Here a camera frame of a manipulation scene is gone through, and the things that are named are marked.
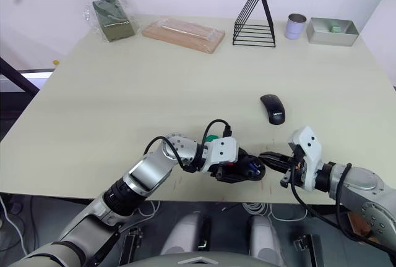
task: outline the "black wire rack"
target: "black wire rack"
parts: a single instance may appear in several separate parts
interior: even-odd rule
[[[268,25],[246,24],[259,1],[263,5]],[[234,24],[233,45],[276,47],[273,22],[267,0],[247,0]]]

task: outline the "black wireless mouse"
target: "black wireless mouse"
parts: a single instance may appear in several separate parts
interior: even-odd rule
[[[260,97],[268,112],[268,119],[273,125],[280,125],[286,119],[285,108],[277,95],[268,94]]]

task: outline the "green object in tray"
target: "green object in tray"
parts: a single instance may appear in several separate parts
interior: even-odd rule
[[[92,2],[101,30],[108,41],[119,40],[135,35],[118,0],[98,0]]]
[[[342,33],[341,28],[339,26],[332,26],[330,32],[332,32],[332,33]]]

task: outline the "silver robot arm segment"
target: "silver robot arm segment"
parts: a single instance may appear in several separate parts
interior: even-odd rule
[[[222,182],[261,180],[264,176],[265,167],[261,161],[240,149],[231,136],[205,142],[202,149],[197,142],[180,133],[169,134],[166,140],[172,148],[163,139],[157,150],[144,155],[81,211],[63,230],[58,241],[40,247],[11,266],[98,265],[119,239],[119,228],[179,164],[173,150],[183,169],[208,172]]]
[[[295,169],[295,185],[307,191],[328,192],[336,200],[337,185],[346,165],[323,163],[322,147],[310,127],[297,130],[290,138],[293,156],[265,152],[264,164],[285,173],[281,185],[291,182],[291,167]],[[361,215],[382,245],[396,251],[396,190],[389,187],[374,172],[351,167],[342,184],[341,199],[345,207]]]
[[[198,147],[196,142],[177,133],[167,136],[167,139],[179,147],[178,153],[184,164],[194,160]],[[58,241],[40,247],[11,266],[98,265],[118,240],[118,229],[165,181],[177,164],[172,150],[161,142],[157,150],[144,155],[122,178],[81,211],[63,230]]]

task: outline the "beige tabletop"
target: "beige tabletop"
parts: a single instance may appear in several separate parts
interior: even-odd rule
[[[82,39],[0,143],[0,192],[95,198],[153,137],[200,140],[218,118],[254,155],[289,155],[289,136],[309,125],[324,161],[371,169],[396,187],[396,92],[361,38],[350,48],[313,45],[305,33],[286,39],[285,24],[276,23],[276,48],[233,46],[233,19],[187,19],[226,30],[213,54],[141,34]],[[268,93],[283,101],[282,125],[268,122],[259,100]],[[211,133],[221,131],[220,124]],[[267,168],[260,182],[225,184],[176,167],[151,199],[294,203],[281,177]],[[321,192],[301,196],[334,203]]]

